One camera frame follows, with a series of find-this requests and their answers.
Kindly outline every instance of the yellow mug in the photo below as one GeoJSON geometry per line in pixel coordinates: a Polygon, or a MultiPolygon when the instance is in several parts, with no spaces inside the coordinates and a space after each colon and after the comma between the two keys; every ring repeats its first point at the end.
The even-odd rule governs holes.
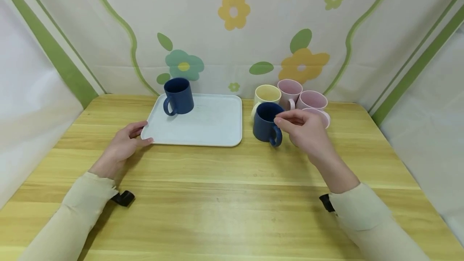
{"type": "Polygon", "coordinates": [[[272,85],[260,85],[255,90],[255,101],[253,109],[251,110],[251,121],[254,121],[256,108],[260,103],[272,102],[278,104],[282,93],[279,88],[272,85]]]}

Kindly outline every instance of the person's left hand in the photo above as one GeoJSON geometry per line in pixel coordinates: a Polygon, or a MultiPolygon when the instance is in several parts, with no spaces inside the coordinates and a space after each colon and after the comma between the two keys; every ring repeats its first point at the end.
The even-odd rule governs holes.
{"type": "Polygon", "coordinates": [[[114,178],[138,147],[146,147],[153,143],[153,138],[137,138],[147,124],[147,121],[130,123],[119,130],[89,172],[101,178],[114,178]]]}

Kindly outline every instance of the pink mug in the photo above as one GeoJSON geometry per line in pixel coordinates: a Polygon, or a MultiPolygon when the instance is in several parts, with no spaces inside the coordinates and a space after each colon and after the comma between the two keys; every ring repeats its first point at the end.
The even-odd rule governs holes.
{"type": "Polygon", "coordinates": [[[317,115],[320,115],[321,119],[322,119],[322,123],[324,125],[324,128],[327,129],[330,125],[330,115],[327,114],[326,111],[321,111],[321,110],[318,110],[318,109],[314,109],[314,108],[305,108],[303,109],[303,111],[308,111],[312,114],[317,114],[317,115]]]}
{"type": "Polygon", "coordinates": [[[316,91],[303,91],[296,102],[297,109],[314,108],[323,110],[327,107],[327,98],[316,91]]]}
{"type": "Polygon", "coordinates": [[[295,109],[298,97],[303,92],[303,86],[297,81],[284,79],[277,83],[277,88],[282,93],[279,105],[285,110],[295,109]]]}

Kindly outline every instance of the white wall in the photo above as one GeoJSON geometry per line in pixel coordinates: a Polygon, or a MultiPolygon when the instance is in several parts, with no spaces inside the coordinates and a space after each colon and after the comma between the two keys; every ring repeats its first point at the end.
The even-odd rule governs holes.
{"type": "Polygon", "coordinates": [[[381,126],[437,212],[464,243],[464,33],[461,27],[381,126]]]}
{"type": "Polygon", "coordinates": [[[0,209],[81,112],[10,0],[0,0],[0,209]]]}

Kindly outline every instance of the white tray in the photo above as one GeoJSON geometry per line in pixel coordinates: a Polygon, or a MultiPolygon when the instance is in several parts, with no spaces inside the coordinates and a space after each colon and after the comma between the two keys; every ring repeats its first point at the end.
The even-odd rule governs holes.
{"type": "Polygon", "coordinates": [[[154,144],[235,146],[242,141],[242,100],[234,95],[193,94],[193,110],[168,116],[166,94],[156,100],[142,139],[154,144]]]}

